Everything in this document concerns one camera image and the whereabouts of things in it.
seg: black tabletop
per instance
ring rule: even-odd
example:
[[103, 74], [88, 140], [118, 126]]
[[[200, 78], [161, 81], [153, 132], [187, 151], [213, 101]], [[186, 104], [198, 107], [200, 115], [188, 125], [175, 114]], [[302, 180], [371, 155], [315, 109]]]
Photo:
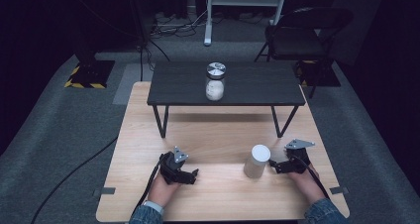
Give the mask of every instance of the black tabletop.
[[305, 99], [292, 68], [285, 62], [217, 61], [226, 66], [222, 99], [206, 97], [206, 67], [213, 61], [159, 62], [149, 105], [302, 106]]

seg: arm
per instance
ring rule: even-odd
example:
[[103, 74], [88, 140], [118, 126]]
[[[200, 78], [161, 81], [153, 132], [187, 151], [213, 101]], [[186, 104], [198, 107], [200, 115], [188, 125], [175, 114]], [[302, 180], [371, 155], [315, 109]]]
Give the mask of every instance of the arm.
[[[312, 165], [309, 168], [319, 176]], [[296, 183], [296, 186], [305, 195], [311, 205], [305, 213], [307, 223], [348, 223], [347, 219], [340, 213], [333, 202], [325, 197], [308, 170], [302, 174], [289, 172], [288, 176]]]
[[[149, 192], [148, 202], [151, 202], [152, 206], [157, 205], [157, 207], [165, 208], [180, 186], [181, 184], [177, 182], [167, 184], [163, 176], [158, 173]], [[137, 206], [130, 219], [130, 224], [159, 224], [162, 222], [163, 217], [160, 212], [145, 205]]]

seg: denim sleeve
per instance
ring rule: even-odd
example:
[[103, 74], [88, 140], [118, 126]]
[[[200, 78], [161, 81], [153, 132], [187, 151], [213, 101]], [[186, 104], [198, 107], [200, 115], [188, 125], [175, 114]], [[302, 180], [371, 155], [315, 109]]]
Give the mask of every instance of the denim sleeve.
[[306, 223], [349, 223], [330, 199], [324, 198], [312, 204], [305, 213]]
[[156, 210], [149, 206], [140, 205], [130, 219], [130, 224], [161, 224], [163, 218]]

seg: person's left hand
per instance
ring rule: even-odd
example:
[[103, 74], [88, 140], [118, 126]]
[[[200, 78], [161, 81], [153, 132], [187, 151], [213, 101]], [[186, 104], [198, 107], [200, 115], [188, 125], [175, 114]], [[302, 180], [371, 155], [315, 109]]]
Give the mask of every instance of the person's left hand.
[[172, 196], [181, 186], [182, 184], [178, 182], [167, 184], [163, 176], [159, 172], [155, 177], [154, 182], [152, 183], [151, 190], [149, 191], [148, 200], [165, 208], [170, 202]]

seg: jar lid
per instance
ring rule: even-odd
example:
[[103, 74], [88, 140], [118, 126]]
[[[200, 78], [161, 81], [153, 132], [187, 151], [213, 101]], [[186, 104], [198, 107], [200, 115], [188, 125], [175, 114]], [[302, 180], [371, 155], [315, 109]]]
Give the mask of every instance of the jar lid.
[[265, 145], [255, 145], [253, 147], [253, 159], [254, 162], [259, 165], [264, 165], [270, 158], [271, 152], [269, 151], [269, 148]]
[[220, 62], [212, 62], [207, 65], [207, 76], [212, 79], [225, 77], [226, 66]]

